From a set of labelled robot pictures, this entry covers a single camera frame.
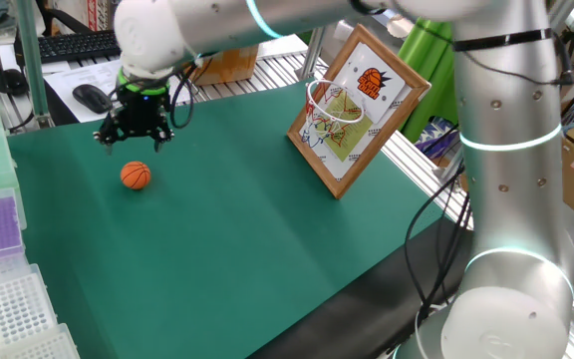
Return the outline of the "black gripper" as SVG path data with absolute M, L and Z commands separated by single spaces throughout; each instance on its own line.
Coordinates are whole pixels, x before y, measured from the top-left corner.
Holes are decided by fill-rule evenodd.
M 108 113 L 100 128 L 93 132 L 94 139 L 102 145 L 107 155 L 113 152 L 114 143 L 119 140 L 118 129 L 122 138 L 151 137 L 156 153 L 174 138 L 167 121 L 170 110 L 168 92 L 147 95 L 126 90 L 119 92 L 118 100 L 122 106 L 115 118 Z

